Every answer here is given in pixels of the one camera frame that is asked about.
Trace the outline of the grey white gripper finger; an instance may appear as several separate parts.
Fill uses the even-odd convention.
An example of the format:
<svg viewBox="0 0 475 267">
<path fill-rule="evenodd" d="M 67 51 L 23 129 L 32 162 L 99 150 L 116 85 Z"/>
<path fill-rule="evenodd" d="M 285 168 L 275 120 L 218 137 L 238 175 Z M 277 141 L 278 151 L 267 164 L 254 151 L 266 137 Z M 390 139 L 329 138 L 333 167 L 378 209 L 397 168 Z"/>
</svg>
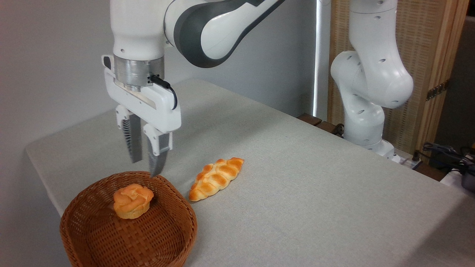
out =
<svg viewBox="0 0 475 267">
<path fill-rule="evenodd" d="M 141 119 L 124 105 L 117 105 L 117 127 L 122 130 L 129 157 L 132 163 L 139 162 L 142 157 Z"/>
<path fill-rule="evenodd" d="M 151 177 L 155 177 L 164 169 L 168 151 L 173 149 L 173 134 L 163 133 L 147 123 L 144 126 L 147 137 L 148 163 Z"/>
</svg>

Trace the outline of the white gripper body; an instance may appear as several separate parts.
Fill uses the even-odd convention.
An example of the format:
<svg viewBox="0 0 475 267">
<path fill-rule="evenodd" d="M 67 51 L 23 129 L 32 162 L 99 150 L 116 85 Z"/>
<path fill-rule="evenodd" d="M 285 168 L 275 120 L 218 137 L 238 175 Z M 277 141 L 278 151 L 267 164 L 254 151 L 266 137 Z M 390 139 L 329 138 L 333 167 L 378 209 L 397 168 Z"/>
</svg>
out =
<svg viewBox="0 0 475 267">
<path fill-rule="evenodd" d="M 163 79 L 163 55 L 142 59 L 102 55 L 102 65 L 110 98 L 160 132 L 166 134 L 180 128 L 180 105 L 176 93 Z"/>
</svg>

